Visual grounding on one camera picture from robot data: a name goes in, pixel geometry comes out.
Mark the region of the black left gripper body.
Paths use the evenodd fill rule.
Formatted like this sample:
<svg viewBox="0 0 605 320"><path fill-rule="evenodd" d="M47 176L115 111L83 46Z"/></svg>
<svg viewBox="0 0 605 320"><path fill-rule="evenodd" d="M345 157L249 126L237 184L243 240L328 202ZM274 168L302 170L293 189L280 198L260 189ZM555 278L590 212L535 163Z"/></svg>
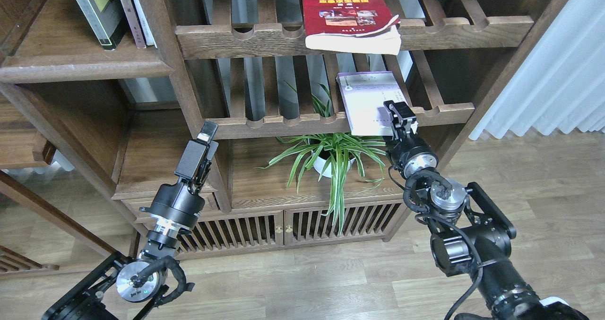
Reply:
<svg viewBox="0 0 605 320"><path fill-rule="evenodd" d="M151 206L141 207L157 219L154 231L157 233L190 233L194 227L205 202L199 196L205 180L186 180L181 178L174 185L160 186Z"/></svg>

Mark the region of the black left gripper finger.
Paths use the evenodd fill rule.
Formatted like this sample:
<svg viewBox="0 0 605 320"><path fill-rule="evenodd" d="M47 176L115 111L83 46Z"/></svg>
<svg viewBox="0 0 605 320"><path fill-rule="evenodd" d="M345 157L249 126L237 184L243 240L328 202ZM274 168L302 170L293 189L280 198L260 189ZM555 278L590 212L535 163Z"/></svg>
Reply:
<svg viewBox="0 0 605 320"><path fill-rule="evenodd" d="M206 180L212 159L218 148L218 142L213 140L217 129L218 125L216 123L205 121L198 136L187 143L174 171L176 176L191 182Z"/></svg>

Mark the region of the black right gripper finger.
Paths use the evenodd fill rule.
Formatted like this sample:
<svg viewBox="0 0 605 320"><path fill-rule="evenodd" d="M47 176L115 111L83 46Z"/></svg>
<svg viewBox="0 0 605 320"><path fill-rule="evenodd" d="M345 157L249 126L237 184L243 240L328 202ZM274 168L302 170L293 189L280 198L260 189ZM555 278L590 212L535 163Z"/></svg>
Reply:
<svg viewBox="0 0 605 320"><path fill-rule="evenodd" d="M417 133L418 122L416 115L406 102L387 100L384 107L390 115L393 133Z"/></svg>

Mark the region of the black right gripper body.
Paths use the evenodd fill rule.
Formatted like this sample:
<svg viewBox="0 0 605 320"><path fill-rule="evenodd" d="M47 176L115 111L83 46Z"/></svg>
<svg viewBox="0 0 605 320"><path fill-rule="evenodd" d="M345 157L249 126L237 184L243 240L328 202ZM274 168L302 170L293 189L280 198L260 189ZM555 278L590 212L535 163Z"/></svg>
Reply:
<svg viewBox="0 0 605 320"><path fill-rule="evenodd" d="M418 137L410 126L392 124L393 138L385 140L387 157L403 178L408 179L415 172L436 168L439 162L428 144Z"/></svg>

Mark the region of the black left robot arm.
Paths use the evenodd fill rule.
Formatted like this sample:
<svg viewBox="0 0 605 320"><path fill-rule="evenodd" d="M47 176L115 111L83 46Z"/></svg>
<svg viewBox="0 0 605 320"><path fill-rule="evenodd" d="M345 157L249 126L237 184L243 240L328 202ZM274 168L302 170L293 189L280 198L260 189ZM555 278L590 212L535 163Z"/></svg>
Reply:
<svg viewBox="0 0 605 320"><path fill-rule="evenodd" d="M163 184L143 212L156 220L147 234L147 244L137 258L116 252L106 258L80 283L60 298L44 314L43 320L114 320L103 303L104 293L112 286L122 299L145 303L136 314L144 319L154 308L190 292L189 283L175 259L177 236L188 234L197 223L205 205L199 195L218 144L213 140L217 124L206 121L195 139L184 150L175 175L179 180Z"/></svg>

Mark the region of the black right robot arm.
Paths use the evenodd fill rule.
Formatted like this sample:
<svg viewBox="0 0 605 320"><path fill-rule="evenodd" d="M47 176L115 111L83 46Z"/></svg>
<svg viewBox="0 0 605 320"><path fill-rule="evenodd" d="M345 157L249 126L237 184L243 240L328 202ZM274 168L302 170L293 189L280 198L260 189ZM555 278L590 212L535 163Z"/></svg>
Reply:
<svg viewBox="0 0 605 320"><path fill-rule="evenodd" d="M406 181L403 202L431 232L436 266L448 277L468 274L471 287L449 319L479 290L493 320L585 320L560 298L541 299L510 262L517 230L476 183L463 186L437 171L437 156L416 134L416 115L405 102L384 102L393 137L386 138L391 168Z"/></svg>

